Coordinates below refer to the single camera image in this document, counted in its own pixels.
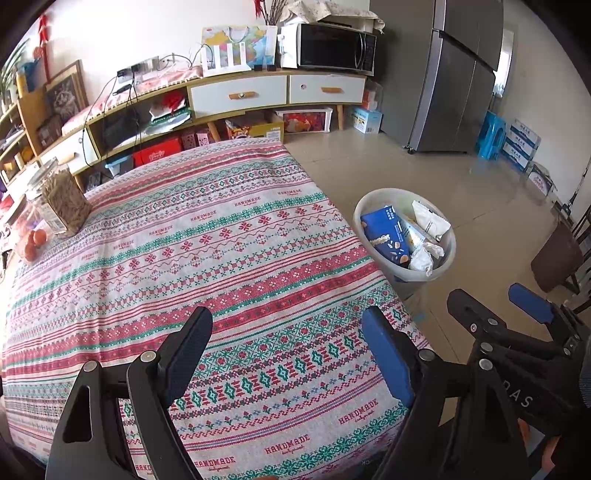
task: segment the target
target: white drawer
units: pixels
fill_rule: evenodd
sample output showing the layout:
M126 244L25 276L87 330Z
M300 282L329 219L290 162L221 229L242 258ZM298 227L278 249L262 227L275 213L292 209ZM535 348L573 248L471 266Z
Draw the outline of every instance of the white drawer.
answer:
M90 141L86 130L76 132L71 137L66 138L63 142L47 151L47 153L44 153L41 156L41 163L45 164L54 157L58 160L62 160L63 158L72 156L72 154L75 154L75 157L68 162L68 167L73 174L79 173L88 168L87 163L90 165L97 163L98 156L96 155L95 149L92 146L92 142Z
M287 103L287 75L250 77L191 88L195 117Z
M290 103L361 103L365 77L291 75Z

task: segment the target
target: stacked boxes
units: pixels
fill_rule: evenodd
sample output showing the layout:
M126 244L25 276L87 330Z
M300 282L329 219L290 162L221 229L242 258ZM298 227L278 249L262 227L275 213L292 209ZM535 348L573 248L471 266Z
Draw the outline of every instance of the stacked boxes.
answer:
M502 153L519 171L525 171L534 158L541 140L538 134L515 119L507 132Z

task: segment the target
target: storage box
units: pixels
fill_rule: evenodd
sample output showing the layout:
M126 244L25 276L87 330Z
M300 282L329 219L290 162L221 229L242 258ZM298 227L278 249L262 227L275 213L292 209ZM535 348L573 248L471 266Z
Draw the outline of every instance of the storage box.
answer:
M532 147L525 139L523 139L522 136L517 133L517 130L514 127L511 127L507 132L505 141L529 160L534 158L535 152L538 150L537 145Z
M353 107L351 118L353 126L364 134L377 134L382 123L382 114L380 112L368 112L360 106Z
M331 107L290 108L276 110L275 113L283 119L286 134L306 132L330 132Z
M181 140L183 142L183 150L191 150L192 148L202 147L215 142L212 133L207 127L186 128L181 133Z
M517 170L525 171L527 165L530 163L530 159L524 156L521 152L519 152L516 148L513 148L507 142L503 145L503 150L501 153L515 165Z
M159 144L143 148L131 156L134 158L134 167L139 167L140 165L146 165L161 158L169 157L182 150L180 139L178 137L172 137Z
M538 148L538 145L540 144L542 139L538 134L536 134L529 127L524 125L521 121L515 119L515 121L511 124L511 129L515 131L515 133L517 133L527 143L529 143L529 145L531 145L533 148Z
M226 119L228 138L266 137L283 142L284 123L276 113L251 112Z
M131 155L126 155L109 163L105 163L105 167L111 171L111 175L116 177L117 175L123 175L124 173L133 170L134 161L131 158Z
M363 100L361 106L369 112L380 110L382 106L382 86L377 82L367 80L365 82L365 90L363 90Z

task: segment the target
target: blue box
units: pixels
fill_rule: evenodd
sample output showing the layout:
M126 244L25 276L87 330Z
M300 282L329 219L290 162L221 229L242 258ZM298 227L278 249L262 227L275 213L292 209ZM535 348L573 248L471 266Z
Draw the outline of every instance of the blue box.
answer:
M379 133L379 126L382 123L382 114L378 111L369 112L360 106L353 107L351 111L353 126L364 134Z
M400 219L391 206L361 215L361 225L369 243L396 265L410 260L408 244L402 234Z

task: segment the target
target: stainless steel refrigerator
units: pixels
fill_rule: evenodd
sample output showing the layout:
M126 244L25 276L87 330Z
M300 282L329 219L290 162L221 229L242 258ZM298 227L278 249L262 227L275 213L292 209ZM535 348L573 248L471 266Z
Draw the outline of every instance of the stainless steel refrigerator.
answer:
M414 151L473 151L495 84L502 0L371 0L386 23L381 129Z

